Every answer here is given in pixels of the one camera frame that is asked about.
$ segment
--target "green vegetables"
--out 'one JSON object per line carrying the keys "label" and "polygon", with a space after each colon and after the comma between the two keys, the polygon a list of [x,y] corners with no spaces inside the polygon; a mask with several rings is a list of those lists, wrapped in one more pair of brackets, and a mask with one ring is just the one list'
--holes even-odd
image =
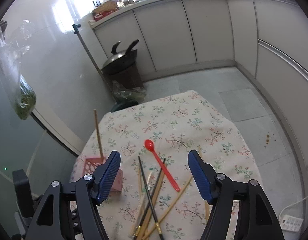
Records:
{"label": "green vegetables", "polygon": [[14,110],[18,117],[25,120],[33,111],[36,95],[32,87],[20,76],[20,101],[15,104]]}

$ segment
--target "bolt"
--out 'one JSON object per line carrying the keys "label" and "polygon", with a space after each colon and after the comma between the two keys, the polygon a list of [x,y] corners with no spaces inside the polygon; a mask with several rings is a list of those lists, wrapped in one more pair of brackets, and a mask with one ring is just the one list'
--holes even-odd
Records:
{"label": "bolt", "polygon": [[250,180],[250,184],[253,185],[253,186],[257,186],[258,185],[258,181],[255,180],[255,179],[251,179]]}
{"label": "bolt", "polygon": [[84,176],[84,179],[85,179],[85,180],[90,180],[92,177],[93,177],[93,176],[92,176],[91,174],[86,174],[86,175]]}
{"label": "bolt", "polygon": [[52,187],[56,187],[56,186],[58,186],[60,183],[57,181],[57,180],[55,180],[55,181],[53,181],[52,182]]}
{"label": "bolt", "polygon": [[218,173],[218,174],[216,175],[216,178],[217,178],[217,179],[220,179],[220,180],[223,180],[223,179],[226,178],[226,176],[225,176],[224,174],[222,174],[222,173]]}

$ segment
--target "wok handle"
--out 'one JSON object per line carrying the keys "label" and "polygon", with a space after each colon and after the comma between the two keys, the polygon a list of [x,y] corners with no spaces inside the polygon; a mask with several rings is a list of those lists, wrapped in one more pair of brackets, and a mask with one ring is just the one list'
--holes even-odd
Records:
{"label": "wok handle", "polygon": [[120,41],[118,41],[118,42],[116,42],[114,45],[113,45],[113,47],[112,47],[112,54],[113,55],[115,55],[117,52],[116,52],[116,49],[117,49],[117,46],[120,44],[121,42]]}
{"label": "wok handle", "polygon": [[138,42],[139,42],[139,40],[133,41],[133,42],[128,46],[128,48],[127,48],[125,54],[128,54],[128,53],[132,50],[132,48],[133,48]]}

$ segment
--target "power socket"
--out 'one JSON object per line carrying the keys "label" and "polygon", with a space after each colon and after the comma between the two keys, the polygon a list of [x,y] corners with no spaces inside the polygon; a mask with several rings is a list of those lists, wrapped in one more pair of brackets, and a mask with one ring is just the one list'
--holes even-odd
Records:
{"label": "power socket", "polygon": [[302,218],[284,215],[279,224],[282,230],[298,232],[303,221],[304,220]]}

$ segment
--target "floral pattern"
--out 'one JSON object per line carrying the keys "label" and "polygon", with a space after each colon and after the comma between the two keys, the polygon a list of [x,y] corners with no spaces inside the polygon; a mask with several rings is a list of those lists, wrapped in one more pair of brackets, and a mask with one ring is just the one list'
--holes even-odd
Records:
{"label": "floral pattern", "polygon": [[[151,139],[162,159],[166,158],[168,170],[182,188],[190,177],[187,155],[200,147],[204,162],[213,166],[232,180],[247,182],[261,178],[254,158],[236,126],[225,119],[206,99],[195,91],[168,96],[114,113],[107,113],[99,124],[102,149],[105,156],[113,150],[121,154],[123,190],[110,193],[98,206],[100,217],[109,239],[125,240],[137,219],[139,201],[144,196],[144,186],[139,192],[138,156],[146,177],[152,172],[155,184],[160,167],[153,154],[145,149],[144,140]],[[83,173],[86,158],[99,157],[96,132],[86,143],[73,167],[71,181]],[[155,209],[160,217],[177,195],[164,178]],[[235,232],[239,202],[233,203],[232,219],[227,240]],[[206,224],[205,203],[195,181],[185,190],[170,213],[161,223],[164,238],[199,239]],[[154,232],[149,240],[159,240]]]}

